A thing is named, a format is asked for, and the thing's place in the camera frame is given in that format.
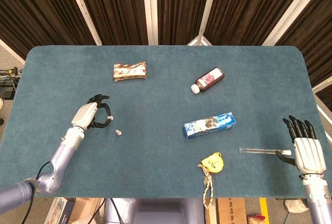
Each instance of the candy bar wrapper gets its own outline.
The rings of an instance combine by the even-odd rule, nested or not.
[[[133,65],[116,63],[113,66],[114,81],[136,78],[146,78],[146,63],[138,62]]]
[[[220,114],[206,119],[186,123],[183,131],[186,138],[192,138],[209,132],[216,132],[235,125],[236,121],[232,113]]]

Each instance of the white cap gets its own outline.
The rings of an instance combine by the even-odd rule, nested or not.
[[[291,150],[282,150],[281,154],[290,156],[290,155],[292,155],[292,151]]]
[[[191,86],[191,90],[192,90],[193,93],[199,93],[199,91],[200,91],[199,87],[196,84],[193,84]]]

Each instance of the blue box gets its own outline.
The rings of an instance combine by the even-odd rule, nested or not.
[[[210,132],[231,128],[236,121],[232,113],[220,114],[206,119],[186,123],[183,132],[186,138],[192,138]]]

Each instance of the silver robotic arm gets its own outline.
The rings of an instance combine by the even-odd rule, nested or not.
[[[305,124],[293,116],[283,119],[288,127],[295,151],[295,159],[276,155],[283,162],[297,166],[307,195],[308,208],[314,224],[332,223],[332,200],[327,182],[323,179],[326,164],[321,143],[316,139],[314,128],[307,120]]]
[[[84,131],[88,128],[104,128],[111,122],[111,118],[107,118],[105,123],[97,123],[94,120],[99,108],[104,108],[108,116],[111,116],[109,106],[101,102],[108,98],[98,94],[78,110],[72,120],[73,127],[61,138],[60,146],[50,160],[53,165],[52,173],[0,189],[0,214],[28,202],[34,192],[55,193],[61,189],[65,172],[84,138]]]

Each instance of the brown curtain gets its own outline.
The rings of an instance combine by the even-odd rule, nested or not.
[[[1,0],[0,38],[24,59],[38,45],[94,45],[75,0]]]
[[[206,0],[158,0],[160,45],[186,45],[199,32]]]
[[[261,45],[293,0],[213,0],[204,36],[212,45]]]
[[[311,0],[277,45],[302,52],[311,85],[332,76],[332,0]]]
[[[148,45],[144,0],[84,0],[103,45]]]
[[[316,95],[332,111],[332,85],[319,91]]]

